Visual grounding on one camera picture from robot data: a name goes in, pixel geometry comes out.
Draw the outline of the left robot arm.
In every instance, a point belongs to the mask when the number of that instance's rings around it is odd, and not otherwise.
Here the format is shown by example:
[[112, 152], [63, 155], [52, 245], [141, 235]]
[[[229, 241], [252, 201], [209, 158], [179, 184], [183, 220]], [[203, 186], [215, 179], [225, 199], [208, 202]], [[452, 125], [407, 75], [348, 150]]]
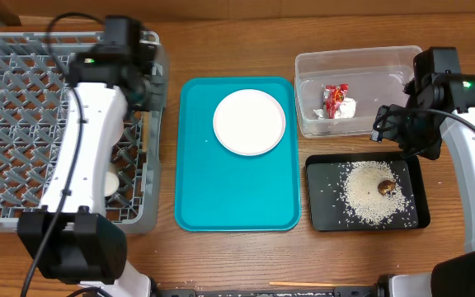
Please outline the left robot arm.
[[75, 285], [78, 294], [156, 296], [154, 280], [128, 261], [125, 232], [106, 217], [105, 186], [125, 120], [165, 110], [162, 46], [131, 17], [101, 24], [102, 40], [63, 69], [69, 108], [54, 174], [39, 209], [21, 214], [16, 232], [31, 271]]

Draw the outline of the white round plate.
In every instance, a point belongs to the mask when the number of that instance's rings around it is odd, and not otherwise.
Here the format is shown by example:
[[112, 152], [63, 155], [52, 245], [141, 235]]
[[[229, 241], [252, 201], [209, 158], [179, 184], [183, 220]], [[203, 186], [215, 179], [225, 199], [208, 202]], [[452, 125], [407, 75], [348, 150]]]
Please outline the white round plate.
[[283, 138], [285, 112], [270, 94], [242, 89], [227, 95], [216, 107], [213, 129], [230, 152], [258, 156], [271, 151]]

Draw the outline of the white napkin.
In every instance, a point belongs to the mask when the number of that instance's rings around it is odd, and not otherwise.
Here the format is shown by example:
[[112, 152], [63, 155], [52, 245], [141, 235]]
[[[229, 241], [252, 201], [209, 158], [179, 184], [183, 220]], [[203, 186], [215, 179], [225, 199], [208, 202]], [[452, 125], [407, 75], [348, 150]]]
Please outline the white napkin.
[[357, 102], [347, 97], [343, 101], [335, 102], [331, 106], [324, 105], [313, 112], [318, 119], [350, 119], [355, 116]]

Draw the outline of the brown food piece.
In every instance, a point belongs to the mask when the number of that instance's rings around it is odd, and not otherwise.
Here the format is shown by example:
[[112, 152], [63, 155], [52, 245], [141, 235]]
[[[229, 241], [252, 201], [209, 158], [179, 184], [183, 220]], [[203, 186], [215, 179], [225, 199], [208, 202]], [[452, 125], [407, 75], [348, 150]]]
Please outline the brown food piece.
[[395, 181], [383, 180], [378, 184], [378, 191], [382, 196], [392, 193], [397, 186]]

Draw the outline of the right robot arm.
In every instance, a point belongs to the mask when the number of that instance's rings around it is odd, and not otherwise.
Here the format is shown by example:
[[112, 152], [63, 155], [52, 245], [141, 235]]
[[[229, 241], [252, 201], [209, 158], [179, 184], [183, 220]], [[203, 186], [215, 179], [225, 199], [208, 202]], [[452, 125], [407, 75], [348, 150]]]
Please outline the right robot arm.
[[465, 223], [465, 253], [422, 274], [382, 276], [378, 296], [475, 296], [475, 74], [461, 72], [454, 47], [430, 47], [413, 59], [405, 106], [381, 106], [370, 138], [397, 143], [404, 156], [436, 160], [446, 145]]

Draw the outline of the small white cup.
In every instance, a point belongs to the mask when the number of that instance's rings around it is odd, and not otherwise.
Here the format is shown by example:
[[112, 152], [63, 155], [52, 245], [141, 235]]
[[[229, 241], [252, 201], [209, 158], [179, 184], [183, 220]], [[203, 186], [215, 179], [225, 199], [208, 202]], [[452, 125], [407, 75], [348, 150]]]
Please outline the small white cup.
[[120, 181], [115, 172], [106, 172], [104, 183], [104, 196], [112, 196], [120, 186]]

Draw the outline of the white rice pile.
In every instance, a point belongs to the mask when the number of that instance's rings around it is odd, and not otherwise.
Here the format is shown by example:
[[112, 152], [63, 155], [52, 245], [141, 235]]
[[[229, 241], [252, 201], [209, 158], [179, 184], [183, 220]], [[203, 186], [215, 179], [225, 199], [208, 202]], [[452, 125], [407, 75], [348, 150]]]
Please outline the white rice pile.
[[[414, 192], [408, 166], [403, 161], [333, 163], [325, 196], [328, 226], [335, 230], [413, 229], [418, 226]], [[383, 180], [397, 183], [385, 196], [378, 191]]]

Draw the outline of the wooden chopstick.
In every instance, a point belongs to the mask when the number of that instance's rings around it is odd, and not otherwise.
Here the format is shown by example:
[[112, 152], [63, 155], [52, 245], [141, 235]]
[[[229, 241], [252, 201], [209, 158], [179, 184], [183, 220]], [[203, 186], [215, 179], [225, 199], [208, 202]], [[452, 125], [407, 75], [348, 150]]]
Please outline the wooden chopstick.
[[288, 281], [270, 281], [268, 285], [272, 286], [294, 286], [294, 287], [335, 287], [336, 284], [316, 283], [316, 282], [288, 282]]
[[150, 114], [146, 111], [142, 113], [142, 122], [142, 151], [146, 153], [148, 151], [148, 139], [150, 135]]

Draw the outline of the red snack wrapper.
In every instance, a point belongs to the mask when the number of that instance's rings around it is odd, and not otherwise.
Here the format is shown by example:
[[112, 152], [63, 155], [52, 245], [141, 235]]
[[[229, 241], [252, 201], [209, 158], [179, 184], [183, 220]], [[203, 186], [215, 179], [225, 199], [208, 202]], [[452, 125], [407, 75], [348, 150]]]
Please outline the red snack wrapper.
[[333, 119], [337, 108], [344, 101], [348, 92], [347, 84], [327, 85], [324, 87], [324, 112], [328, 119]]

